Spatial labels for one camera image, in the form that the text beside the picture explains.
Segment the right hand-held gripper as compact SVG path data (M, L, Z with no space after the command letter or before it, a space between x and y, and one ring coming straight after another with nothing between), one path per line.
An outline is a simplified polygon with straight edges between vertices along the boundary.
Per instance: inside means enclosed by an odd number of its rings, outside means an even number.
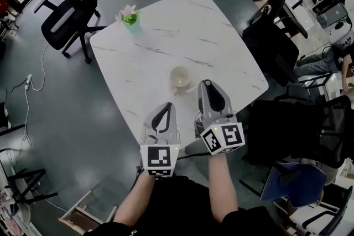
M201 116L194 122L196 139L201 139L211 155L230 153L243 146L243 126L232 113L232 104L226 92L212 80L202 80L197 88L199 110L204 119L210 119L212 111L223 118L202 125Z

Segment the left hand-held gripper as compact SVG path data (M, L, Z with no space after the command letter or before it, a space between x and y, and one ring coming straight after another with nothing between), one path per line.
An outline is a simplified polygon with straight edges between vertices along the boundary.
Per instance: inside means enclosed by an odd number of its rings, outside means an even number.
M164 127L160 122L166 116ZM171 102L153 109L144 121L140 154L149 176L171 177L181 148L176 125L176 110Z

